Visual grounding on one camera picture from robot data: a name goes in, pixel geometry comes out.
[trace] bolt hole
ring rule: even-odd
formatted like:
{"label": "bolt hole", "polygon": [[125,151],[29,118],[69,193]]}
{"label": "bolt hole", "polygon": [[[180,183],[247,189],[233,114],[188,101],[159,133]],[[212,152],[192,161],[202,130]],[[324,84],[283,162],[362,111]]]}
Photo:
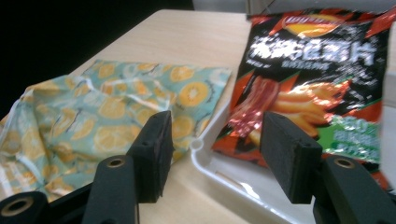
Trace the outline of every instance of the bolt hole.
{"label": "bolt hole", "polygon": [[115,160],[110,161],[107,166],[111,167],[111,168],[115,168],[115,167],[122,166],[124,163],[125,163],[125,161],[122,159],[115,159]]}
{"label": "bolt hole", "polygon": [[33,204],[32,197],[19,198],[12,203],[7,204],[2,210],[3,217],[13,217],[28,209]]}
{"label": "bolt hole", "polygon": [[352,169],[355,167],[354,163],[352,163],[351,161],[346,160],[346,159],[336,159],[334,162],[335,162],[335,164],[337,164],[341,167],[347,168],[347,169]]}

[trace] yellow citrus pattern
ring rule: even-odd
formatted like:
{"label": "yellow citrus pattern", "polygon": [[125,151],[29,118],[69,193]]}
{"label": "yellow citrus pattern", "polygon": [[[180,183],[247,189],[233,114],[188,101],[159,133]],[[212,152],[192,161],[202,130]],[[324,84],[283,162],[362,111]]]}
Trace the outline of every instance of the yellow citrus pattern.
{"label": "yellow citrus pattern", "polygon": [[157,111],[152,109],[143,108],[137,112],[136,119],[142,126],[146,124],[149,117],[157,113]]}
{"label": "yellow citrus pattern", "polygon": [[100,127],[94,138],[94,148],[102,153],[122,152],[136,139],[140,129],[137,126],[104,126]]}
{"label": "yellow citrus pattern", "polygon": [[26,131],[21,140],[21,148],[24,155],[30,160],[44,156],[45,148],[37,129],[30,128]]}
{"label": "yellow citrus pattern", "polygon": [[75,89],[75,97],[78,97],[80,95],[85,95],[90,91],[90,88],[86,84],[80,85],[78,88]]}
{"label": "yellow citrus pattern", "polygon": [[30,171],[23,173],[22,176],[30,185],[33,185],[36,182],[35,175]]}
{"label": "yellow citrus pattern", "polygon": [[172,64],[167,64],[167,65],[165,65],[165,66],[163,67],[163,72],[168,71],[169,69],[171,69],[171,67],[173,67]]}
{"label": "yellow citrus pattern", "polygon": [[43,91],[46,95],[56,95],[59,93],[59,86],[53,82],[53,80],[44,81],[35,85],[32,85],[26,89],[29,90],[39,90]]}
{"label": "yellow citrus pattern", "polygon": [[95,120],[86,119],[77,125],[75,133],[72,136],[72,140],[78,140],[80,138],[88,136],[91,133],[93,126],[95,125]]}
{"label": "yellow citrus pattern", "polygon": [[64,133],[74,122],[77,112],[70,108],[63,108],[61,110],[61,116],[55,122],[52,129],[53,136],[57,137],[61,133]]}
{"label": "yellow citrus pattern", "polygon": [[68,142],[60,142],[58,143],[53,150],[58,155],[59,159],[63,162],[69,162],[76,158],[76,155],[73,153],[73,148]]}
{"label": "yellow citrus pattern", "polygon": [[71,77],[66,77],[64,79],[64,84],[69,88],[70,90],[73,90],[76,87],[76,83]]}
{"label": "yellow citrus pattern", "polygon": [[44,188],[55,195],[65,195],[74,190],[73,187],[64,183],[61,177],[53,179]]}
{"label": "yellow citrus pattern", "polygon": [[204,119],[201,121],[201,124],[198,127],[198,134],[201,134],[204,131],[208,123],[209,123],[209,119]]}
{"label": "yellow citrus pattern", "polygon": [[150,71],[152,70],[157,64],[156,63],[141,63],[137,66],[137,69]]}
{"label": "yellow citrus pattern", "polygon": [[57,175],[59,174],[59,167],[56,165],[47,164],[46,166],[43,167],[41,174],[43,176]]}
{"label": "yellow citrus pattern", "polygon": [[115,65],[113,63],[104,64],[99,68],[99,78],[105,78],[113,75],[115,70]]}
{"label": "yellow citrus pattern", "polygon": [[171,80],[173,82],[184,81],[186,79],[192,78],[194,75],[194,70],[187,66],[175,67],[171,71]]}
{"label": "yellow citrus pattern", "polygon": [[119,119],[125,114],[125,104],[115,98],[106,98],[98,112],[107,119]]}
{"label": "yellow citrus pattern", "polygon": [[192,82],[181,89],[178,99],[184,106],[197,106],[209,94],[209,87],[204,82]]}
{"label": "yellow citrus pattern", "polygon": [[126,85],[126,83],[120,83],[116,85],[116,89],[124,92],[128,90],[128,86]]}
{"label": "yellow citrus pattern", "polygon": [[15,154],[18,152],[20,149],[20,141],[21,141],[21,136],[19,132],[17,131],[10,131],[7,133],[6,139],[4,140],[4,144],[2,145],[2,149],[9,153],[9,154]]}
{"label": "yellow citrus pattern", "polygon": [[188,116],[179,116],[172,123],[172,137],[177,139],[192,133],[194,121]]}
{"label": "yellow citrus pattern", "polygon": [[146,85],[143,83],[142,80],[134,81],[134,89],[136,93],[139,95],[146,95],[149,92],[148,88],[146,87]]}

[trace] plastic wrapper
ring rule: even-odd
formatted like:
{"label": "plastic wrapper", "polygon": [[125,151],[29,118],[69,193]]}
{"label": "plastic wrapper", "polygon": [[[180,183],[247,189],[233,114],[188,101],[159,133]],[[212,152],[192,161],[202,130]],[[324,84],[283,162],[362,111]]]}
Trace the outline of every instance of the plastic wrapper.
{"label": "plastic wrapper", "polygon": [[266,166],[258,150],[262,114],[273,111],[315,138],[324,156],[361,161],[387,188],[378,172],[379,144],[395,16],[396,8],[380,14],[309,8],[251,16],[231,115],[213,149]]}
{"label": "plastic wrapper", "polygon": [[0,196],[40,190],[53,201],[91,183],[97,164],[125,154],[148,118],[164,110],[172,112],[177,161],[211,119],[230,74],[98,60],[81,76],[28,87],[0,123]]}

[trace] fries image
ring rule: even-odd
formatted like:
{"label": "fries image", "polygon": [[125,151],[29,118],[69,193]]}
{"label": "fries image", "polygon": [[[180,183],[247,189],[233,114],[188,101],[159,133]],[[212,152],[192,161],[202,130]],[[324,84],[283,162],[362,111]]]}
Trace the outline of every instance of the fries image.
{"label": "fries image", "polygon": [[[349,81],[298,86],[292,91],[281,91],[268,110],[287,117],[309,136],[317,138],[317,127],[329,124],[328,110],[340,104],[348,87]],[[261,129],[253,130],[248,136],[255,145],[260,145]]]}

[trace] bacon image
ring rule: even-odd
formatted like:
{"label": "bacon image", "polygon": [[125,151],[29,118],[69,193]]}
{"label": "bacon image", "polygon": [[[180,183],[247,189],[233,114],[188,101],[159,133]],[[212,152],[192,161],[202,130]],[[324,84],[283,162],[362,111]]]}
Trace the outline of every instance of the bacon image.
{"label": "bacon image", "polygon": [[262,115],[271,107],[279,93],[279,83],[269,78],[256,77],[247,99],[231,112],[229,125],[241,137],[262,126]]}

